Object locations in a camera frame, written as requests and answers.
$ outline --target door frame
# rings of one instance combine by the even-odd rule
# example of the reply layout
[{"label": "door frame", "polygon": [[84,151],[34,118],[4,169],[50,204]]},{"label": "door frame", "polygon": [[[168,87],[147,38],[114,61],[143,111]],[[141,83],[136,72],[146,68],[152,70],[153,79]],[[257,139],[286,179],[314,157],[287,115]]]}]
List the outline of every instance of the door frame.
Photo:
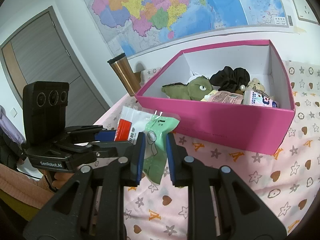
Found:
[{"label": "door frame", "polygon": [[83,66],[81,65],[78,57],[76,56],[75,52],[73,51],[66,35],[63,32],[63,29],[59,23],[59,20],[54,12],[54,9],[52,6],[48,7],[47,9],[45,9],[44,11],[38,13],[36,16],[32,17],[30,20],[28,20],[26,23],[24,23],[21,27],[19,27],[14,33],[12,33],[6,40],[4,43],[2,43],[0,45],[0,62],[2,65],[2,68],[4,70],[4,74],[6,76],[6,79],[9,83],[9,86],[16,98],[16,100],[18,101],[19,105],[22,108],[22,98],[20,97],[14,83],[13,80],[11,78],[11,75],[9,73],[9,70],[7,68],[6,62],[4,60],[4,55],[2,52],[3,47],[14,37],[16,36],[23,28],[25,28],[26,26],[28,26],[30,23],[32,23],[34,20],[38,19],[39,17],[41,17],[42,15],[49,13],[49,16],[52,20],[52,24],[54,25],[57,34],[64,46],[64,48],[66,49],[67,53],[70,55],[70,59],[73,62],[73,64],[75,65],[76,69],[78,70],[79,74],[81,75],[81,77],[83,78],[84,82],[87,84],[87,86],[89,87],[89,89],[91,90],[91,92],[93,93],[93,95],[96,97],[96,99],[98,100],[98,102],[102,105],[102,107],[107,111],[108,109],[110,109],[110,106],[107,104],[107,102],[104,100],[103,96],[100,94],[100,92],[98,91],[98,89],[96,88],[96,86],[93,84],[92,80],[90,79],[90,77],[88,76],[87,72],[84,70]]}]

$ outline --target camera lens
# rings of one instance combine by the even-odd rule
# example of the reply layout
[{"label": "camera lens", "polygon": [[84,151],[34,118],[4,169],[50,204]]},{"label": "camera lens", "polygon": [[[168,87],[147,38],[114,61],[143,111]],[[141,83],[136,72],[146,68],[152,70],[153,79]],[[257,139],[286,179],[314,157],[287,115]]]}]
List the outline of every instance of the camera lens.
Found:
[{"label": "camera lens", "polygon": [[49,95],[49,104],[54,106],[58,102],[58,98],[59,98],[58,92],[55,90],[51,91]]},{"label": "camera lens", "polygon": [[67,92],[63,91],[61,93],[61,102],[63,103],[66,100],[67,100]]},{"label": "camera lens", "polygon": [[41,92],[40,94],[38,94],[37,96],[37,104],[38,106],[44,106],[45,103],[45,94],[43,92]]}]

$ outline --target camera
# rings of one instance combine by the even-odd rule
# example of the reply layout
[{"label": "camera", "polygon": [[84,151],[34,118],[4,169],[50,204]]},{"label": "camera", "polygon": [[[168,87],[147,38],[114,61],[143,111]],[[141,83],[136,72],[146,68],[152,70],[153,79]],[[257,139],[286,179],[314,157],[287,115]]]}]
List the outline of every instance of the camera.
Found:
[{"label": "camera", "polygon": [[65,128],[69,84],[37,81],[23,89],[23,122],[27,147],[56,136]]}]

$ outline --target purple garment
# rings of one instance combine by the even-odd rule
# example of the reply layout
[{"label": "purple garment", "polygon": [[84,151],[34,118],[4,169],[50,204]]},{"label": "purple garment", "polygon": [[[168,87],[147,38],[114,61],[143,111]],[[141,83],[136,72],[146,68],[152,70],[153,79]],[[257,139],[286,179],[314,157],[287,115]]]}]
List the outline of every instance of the purple garment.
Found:
[{"label": "purple garment", "polygon": [[4,109],[0,106],[0,127],[4,131],[4,133],[15,143],[21,145],[25,142],[25,138],[18,131],[18,129],[13,125],[13,123],[8,119],[8,117],[4,114]]}]

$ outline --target black scrunchie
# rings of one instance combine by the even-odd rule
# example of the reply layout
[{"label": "black scrunchie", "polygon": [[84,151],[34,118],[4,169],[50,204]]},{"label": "black scrunchie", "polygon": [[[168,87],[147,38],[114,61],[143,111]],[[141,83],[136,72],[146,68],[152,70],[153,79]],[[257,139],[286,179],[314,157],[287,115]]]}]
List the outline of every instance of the black scrunchie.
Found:
[{"label": "black scrunchie", "polygon": [[223,70],[218,71],[210,78],[213,86],[220,87],[219,91],[228,91],[231,93],[240,89],[241,85],[247,86],[250,81],[250,75],[244,68],[236,68],[225,66]]}]

